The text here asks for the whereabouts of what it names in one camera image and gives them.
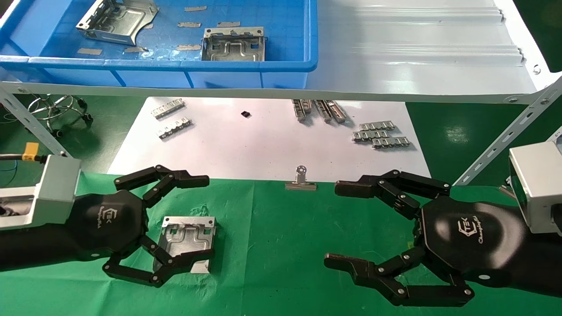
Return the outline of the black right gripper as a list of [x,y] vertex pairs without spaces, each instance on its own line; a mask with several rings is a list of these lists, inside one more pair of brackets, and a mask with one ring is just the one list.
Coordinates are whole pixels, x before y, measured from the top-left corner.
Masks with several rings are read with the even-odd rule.
[[[457,201],[448,197],[450,190],[446,182],[399,170],[337,181],[338,196],[377,198],[408,220],[420,216],[423,248],[411,248],[381,264],[327,253],[324,266],[347,272],[355,285],[377,290],[394,306],[462,307],[475,296],[464,280],[511,286],[512,260],[526,235],[521,212],[514,206]],[[421,209],[409,193],[433,201]],[[396,280],[422,262],[447,285],[403,285]]]

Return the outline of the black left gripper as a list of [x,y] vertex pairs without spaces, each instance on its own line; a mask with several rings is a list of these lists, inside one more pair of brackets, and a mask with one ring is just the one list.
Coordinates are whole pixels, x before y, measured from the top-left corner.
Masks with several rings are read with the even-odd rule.
[[[142,200],[131,190],[156,182]],[[146,208],[152,208],[174,188],[207,187],[209,177],[192,176],[187,170],[170,170],[162,165],[149,167],[114,180],[114,194],[85,194],[76,198],[70,212],[70,234],[78,246],[79,261],[109,258],[103,271],[107,276],[160,288],[171,277],[189,273],[196,262],[214,257],[213,249],[191,251],[172,257],[145,236],[148,230]],[[154,272],[120,264],[139,246],[161,263]]]

